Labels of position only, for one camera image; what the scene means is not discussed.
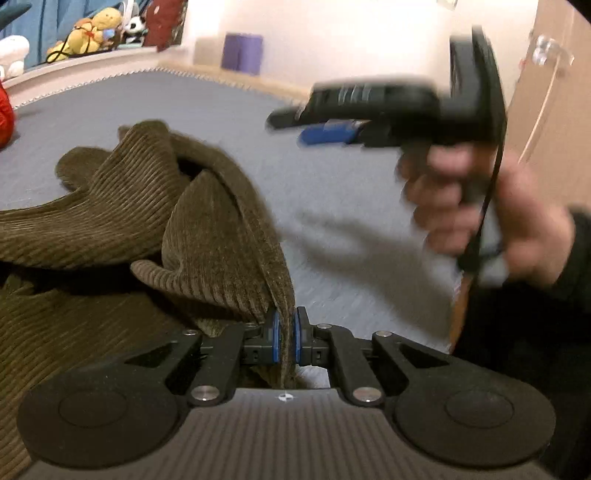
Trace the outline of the red folded blanket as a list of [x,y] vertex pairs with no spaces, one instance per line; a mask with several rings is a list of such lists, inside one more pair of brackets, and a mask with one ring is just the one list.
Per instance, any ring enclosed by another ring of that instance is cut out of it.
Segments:
[[15,114],[9,96],[0,84],[0,148],[5,148],[12,140],[15,130]]

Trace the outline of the wooden bed frame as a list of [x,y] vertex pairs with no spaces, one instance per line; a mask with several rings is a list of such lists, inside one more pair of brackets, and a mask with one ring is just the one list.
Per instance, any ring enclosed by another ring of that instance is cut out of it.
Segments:
[[223,70],[214,66],[185,65],[179,62],[165,60],[159,62],[157,68],[177,75],[191,76],[200,80],[228,85],[232,88],[256,91],[287,100],[294,104],[304,103],[308,100],[308,96],[310,96],[310,89],[308,88],[301,88],[297,85],[261,78],[259,76]]

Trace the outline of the panda plush toy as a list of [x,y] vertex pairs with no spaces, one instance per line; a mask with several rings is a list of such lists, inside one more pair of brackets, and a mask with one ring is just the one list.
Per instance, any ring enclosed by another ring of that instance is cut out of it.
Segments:
[[133,45],[141,47],[145,35],[146,27],[144,20],[141,16],[133,16],[123,27],[121,44],[125,46]]

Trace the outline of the blue curtain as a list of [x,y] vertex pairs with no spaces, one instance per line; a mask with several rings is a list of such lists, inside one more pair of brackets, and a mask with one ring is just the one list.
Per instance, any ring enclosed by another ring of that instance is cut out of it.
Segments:
[[66,39],[74,24],[83,18],[92,18],[107,7],[117,8],[122,16],[116,49],[122,40],[123,27],[145,7],[145,1],[3,1],[1,3],[1,39],[22,35],[30,43],[24,61],[24,70],[45,62],[46,52]]

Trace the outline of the purple box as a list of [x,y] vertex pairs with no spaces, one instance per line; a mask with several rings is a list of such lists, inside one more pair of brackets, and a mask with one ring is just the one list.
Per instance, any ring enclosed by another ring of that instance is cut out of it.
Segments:
[[221,68],[259,76],[263,62],[263,36],[228,33],[225,35]]

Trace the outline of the olive corduroy pants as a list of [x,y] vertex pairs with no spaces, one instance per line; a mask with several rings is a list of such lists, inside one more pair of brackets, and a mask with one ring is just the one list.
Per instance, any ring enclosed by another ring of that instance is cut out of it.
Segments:
[[208,336],[280,314],[276,386],[294,380],[294,286],[259,191],[228,154],[162,122],[77,147],[66,194],[1,215],[1,475],[31,460],[17,408],[37,381],[176,328]]

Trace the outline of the white plush toy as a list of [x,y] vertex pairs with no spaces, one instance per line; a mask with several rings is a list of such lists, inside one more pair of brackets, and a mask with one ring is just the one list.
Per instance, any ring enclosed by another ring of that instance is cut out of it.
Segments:
[[23,74],[24,61],[29,50],[30,43],[22,35],[10,35],[0,40],[0,77],[2,81]]

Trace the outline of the yellow plush toy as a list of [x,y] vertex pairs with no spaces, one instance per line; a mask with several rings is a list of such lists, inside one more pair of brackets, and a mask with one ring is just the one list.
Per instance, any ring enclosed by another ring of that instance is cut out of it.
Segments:
[[114,7],[77,21],[66,39],[47,50],[45,62],[55,63],[110,50],[117,43],[123,16]]

